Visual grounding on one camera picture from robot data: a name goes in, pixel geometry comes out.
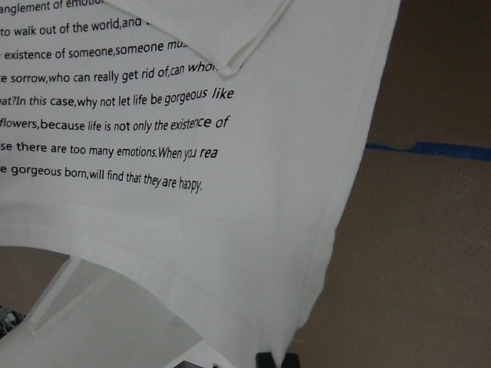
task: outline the white cloth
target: white cloth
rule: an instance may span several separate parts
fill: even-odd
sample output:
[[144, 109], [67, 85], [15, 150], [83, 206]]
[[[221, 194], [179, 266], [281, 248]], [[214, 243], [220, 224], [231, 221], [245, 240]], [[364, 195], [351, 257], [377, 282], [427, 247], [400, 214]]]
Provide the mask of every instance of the white cloth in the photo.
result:
[[[169, 3], [180, 2], [137, 4], [169, 34], [184, 32], [184, 42], [224, 74], [241, 64], [230, 61], [243, 60], [231, 55], [244, 38], [237, 31], [235, 42], [229, 28], [248, 24], [261, 8], [252, 7], [244, 22], [231, 17], [223, 28], [232, 37], [227, 41], [216, 8], [188, 13], [189, 2], [182, 2], [176, 9], [186, 15], [178, 18]], [[232, 3], [239, 5], [225, 6], [230, 14], [247, 8]], [[287, 2], [254, 4], [268, 11], [247, 45], [257, 43]], [[0, 244], [51, 249], [119, 271], [234, 365], [253, 366], [259, 351], [272, 351], [279, 362], [322, 289], [397, 6], [396, 0], [293, 2], [240, 71], [225, 79], [168, 35], [144, 23], [122, 27], [132, 17], [106, 5], [2, 15], [2, 26], [11, 29], [78, 22], [87, 31], [2, 39], [3, 58], [41, 48], [60, 58], [2, 60], [0, 74], [9, 82], [0, 99], [27, 102], [4, 104], [0, 116], [1, 141], [13, 147], [0, 151]], [[158, 22], [165, 14], [175, 18]], [[92, 31], [98, 22], [109, 29]], [[113, 54], [97, 56], [109, 47]], [[10, 82], [57, 73], [71, 81]], [[31, 104], [33, 97], [46, 105]], [[209, 126], [172, 129], [173, 122], [184, 128], [199, 118]], [[94, 121], [101, 130], [88, 130]], [[56, 129], [60, 122], [84, 123], [86, 130]], [[27, 145], [22, 152], [20, 142]], [[43, 144], [48, 152], [39, 151]]]

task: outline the dark object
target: dark object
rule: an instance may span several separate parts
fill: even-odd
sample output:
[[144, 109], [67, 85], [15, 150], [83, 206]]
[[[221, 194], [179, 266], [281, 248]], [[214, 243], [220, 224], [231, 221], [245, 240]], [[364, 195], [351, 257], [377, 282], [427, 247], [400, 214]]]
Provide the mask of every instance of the dark object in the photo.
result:
[[[276, 368], [271, 353], [259, 353], [255, 356], [256, 368]], [[288, 353], [283, 360], [281, 368], [300, 368], [297, 354]]]

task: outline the blue tape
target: blue tape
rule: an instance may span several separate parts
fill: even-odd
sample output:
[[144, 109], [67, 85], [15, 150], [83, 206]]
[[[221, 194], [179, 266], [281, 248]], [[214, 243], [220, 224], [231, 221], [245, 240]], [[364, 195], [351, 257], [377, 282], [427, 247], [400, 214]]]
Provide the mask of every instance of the blue tape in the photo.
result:
[[367, 143], [370, 150], [386, 150], [394, 152], [418, 153], [420, 155], [447, 156], [459, 159], [478, 159], [491, 161], [491, 148], [475, 146], [458, 146], [456, 144], [417, 142], [409, 149], [398, 149], [378, 143]]

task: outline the blue tape strip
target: blue tape strip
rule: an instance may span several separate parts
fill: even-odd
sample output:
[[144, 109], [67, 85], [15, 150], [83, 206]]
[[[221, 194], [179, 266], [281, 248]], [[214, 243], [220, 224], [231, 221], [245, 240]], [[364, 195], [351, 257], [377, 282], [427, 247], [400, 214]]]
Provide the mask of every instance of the blue tape strip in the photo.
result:
[[370, 150], [386, 150], [394, 152], [419, 153], [420, 155], [448, 156], [459, 159], [478, 159], [491, 161], [491, 148], [474, 146], [457, 146], [455, 144], [417, 142], [412, 148], [398, 149], [378, 143], [367, 143]]

